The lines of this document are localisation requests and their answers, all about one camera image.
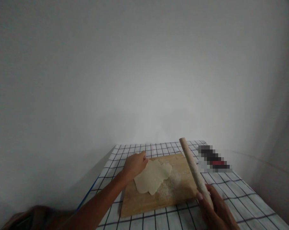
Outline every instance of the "white tablecloth with blue grid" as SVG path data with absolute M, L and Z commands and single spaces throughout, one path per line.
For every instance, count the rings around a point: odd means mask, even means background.
M 198 163 L 198 146 L 205 141 L 188 141 Z M 179 142 L 116 145 L 78 209 L 101 191 L 122 169 L 128 156 L 146 152 L 148 158 L 183 152 Z M 213 185 L 231 210 L 240 229 L 289 229 L 289 226 L 233 172 L 203 172 L 206 183 Z M 97 229 L 207 229 L 196 200 L 127 218 L 120 217 L 122 192 L 109 208 Z

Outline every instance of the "wooden rolling pin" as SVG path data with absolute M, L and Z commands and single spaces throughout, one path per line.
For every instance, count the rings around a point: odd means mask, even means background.
M 203 177 L 202 177 L 201 173 L 199 172 L 198 166 L 196 165 L 196 162 L 193 158 L 193 154 L 191 153 L 191 150 L 189 149 L 189 146 L 186 142 L 186 139 L 184 137 L 180 138 L 180 143 L 181 143 L 181 146 L 183 148 L 183 151 L 184 151 L 186 160 L 188 162 L 193 179 L 195 180 L 198 191 L 200 193 L 202 193 L 202 195 L 208 201 L 209 205 L 212 207 L 212 209 L 214 209 L 214 205 L 212 203 L 211 197 L 210 197 L 209 192 L 205 186 Z

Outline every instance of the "wooden board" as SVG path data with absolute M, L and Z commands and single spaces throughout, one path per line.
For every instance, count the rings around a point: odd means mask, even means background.
M 155 157 L 161 164 L 172 166 L 170 177 L 160 185 L 154 195 L 137 192 L 134 180 L 125 189 L 121 217 L 160 209 L 195 198 L 197 189 L 188 163 L 183 154 Z

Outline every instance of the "checkered tablecloth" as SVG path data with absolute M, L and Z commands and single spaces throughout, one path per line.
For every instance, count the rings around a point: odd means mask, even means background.
M 205 141 L 188 141 L 198 163 L 198 146 Z M 122 169 L 128 156 L 141 151 L 148 158 L 183 152 L 179 142 L 116 145 L 78 209 L 101 191 Z M 203 172 L 203 178 L 213 185 L 231 210 L 241 229 L 289 229 L 289 226 L 234 171 Z M 109 208 L 97 229 L 207 229 L 196 200 L 127 218 L 120 217 L 122 193 Z

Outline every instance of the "rolled dough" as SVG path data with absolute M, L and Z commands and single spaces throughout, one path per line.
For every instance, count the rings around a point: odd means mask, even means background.
M 158 160 L 149 160 L 145 169 L 134 178 L 139 193 L 156 193 L 161 183 L 168 179 L 172 166 L 169 163 L 160 164 Z

